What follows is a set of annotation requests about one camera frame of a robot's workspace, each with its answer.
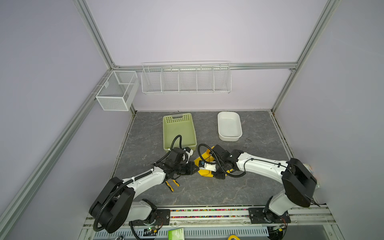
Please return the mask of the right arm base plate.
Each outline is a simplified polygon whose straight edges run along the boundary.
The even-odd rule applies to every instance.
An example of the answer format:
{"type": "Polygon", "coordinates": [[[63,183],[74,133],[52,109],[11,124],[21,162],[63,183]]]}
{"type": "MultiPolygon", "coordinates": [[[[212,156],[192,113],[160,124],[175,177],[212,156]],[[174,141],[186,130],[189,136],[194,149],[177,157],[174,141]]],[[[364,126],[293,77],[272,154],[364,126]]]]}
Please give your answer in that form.
{"type": "Polygon", "coordinates": [[[288,212],[278,216],[266,208],[249,208],[249,218],[252,224],[289,224],[291,223],[288,212]]]}

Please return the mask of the green perforated plastic basket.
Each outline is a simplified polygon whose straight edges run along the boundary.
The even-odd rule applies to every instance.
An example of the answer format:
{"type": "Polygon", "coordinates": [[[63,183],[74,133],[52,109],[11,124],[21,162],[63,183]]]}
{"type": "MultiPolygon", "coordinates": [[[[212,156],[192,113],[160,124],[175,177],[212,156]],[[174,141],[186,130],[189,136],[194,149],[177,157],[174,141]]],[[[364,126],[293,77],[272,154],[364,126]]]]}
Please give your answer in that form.
{"type": "Polygon", "coordinates": [[[191,113],[167,115],[163,117],[163,148],[169,151],[174,138],[182,136],[182,147],[193,151],[197,148],[197,137],[191,113]]]}

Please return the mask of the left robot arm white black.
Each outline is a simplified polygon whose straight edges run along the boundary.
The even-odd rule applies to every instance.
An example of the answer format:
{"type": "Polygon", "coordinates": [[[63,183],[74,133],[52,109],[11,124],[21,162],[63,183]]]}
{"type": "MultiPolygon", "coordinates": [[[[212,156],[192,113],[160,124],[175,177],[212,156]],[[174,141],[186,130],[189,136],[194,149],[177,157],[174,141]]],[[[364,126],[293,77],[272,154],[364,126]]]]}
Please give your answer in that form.
{"type": "Polygon", "coordinates": [[[157,206],[146,199],[136,202],[135,198],[152,187],[197,173],[199,167],[190,161],[193,152],[189,147],[171,146],[150,170],[127,179],[111,178],[90,207],[93,230],[113,233],[125,222],[154,224],[157,206]]]}

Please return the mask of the yellow paper napkin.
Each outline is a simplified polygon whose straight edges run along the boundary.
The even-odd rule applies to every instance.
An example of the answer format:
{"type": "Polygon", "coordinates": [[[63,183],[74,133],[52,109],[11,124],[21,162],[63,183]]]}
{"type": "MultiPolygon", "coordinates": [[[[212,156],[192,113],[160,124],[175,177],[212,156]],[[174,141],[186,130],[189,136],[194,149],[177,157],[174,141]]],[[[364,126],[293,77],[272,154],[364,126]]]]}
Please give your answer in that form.
{"type": "MultiPolygon", "coordinates": [[[[230,153],[223,149],[220,145],[215,145],[213,147],[209,147],[206,144],[200,144],[197,147],[197,153],[199,157],[195,160],[195,164],[199,166],[200,162],[210,163],[210,164],[229,164],[226,163],[225,160],[230,156],[230,153]]],[[[211,171],[199,170],[198,173],[207,178],[214,178],[211,174],[211,171]]]]}

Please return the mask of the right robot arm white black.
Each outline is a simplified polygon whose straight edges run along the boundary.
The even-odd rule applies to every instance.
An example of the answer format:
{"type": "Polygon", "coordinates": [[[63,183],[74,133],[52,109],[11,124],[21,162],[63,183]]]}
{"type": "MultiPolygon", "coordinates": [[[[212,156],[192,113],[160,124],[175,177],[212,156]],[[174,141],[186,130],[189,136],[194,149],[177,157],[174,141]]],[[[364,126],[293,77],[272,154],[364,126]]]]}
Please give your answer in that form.
{"type": "Polygon", "coordinates": [[[294,207],[308,208],[315,203],[313,197],[318,181],[298,159],[271,160],[241,150],[228,152],[219,145],[211,148],[206,144],[198,145],[197,152],[200,169],[209,171],[216,179],[241,178],[253,173],[283,185],[284,189],[270,197],[265,207],[254,215],[263,223],[284,223],[288,210],[294,207]]]}

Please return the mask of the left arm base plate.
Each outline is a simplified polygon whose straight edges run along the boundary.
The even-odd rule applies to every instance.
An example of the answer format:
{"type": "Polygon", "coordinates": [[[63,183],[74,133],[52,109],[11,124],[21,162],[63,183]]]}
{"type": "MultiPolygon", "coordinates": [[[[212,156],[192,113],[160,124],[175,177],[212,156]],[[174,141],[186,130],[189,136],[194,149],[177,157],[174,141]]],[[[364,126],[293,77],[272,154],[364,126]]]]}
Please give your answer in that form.
{"type": "Polygon", "coordinates": [[[170,209],[152,210],[144,220],[133,220],[133,226],[168,226],[171,220],[170,209]]]}

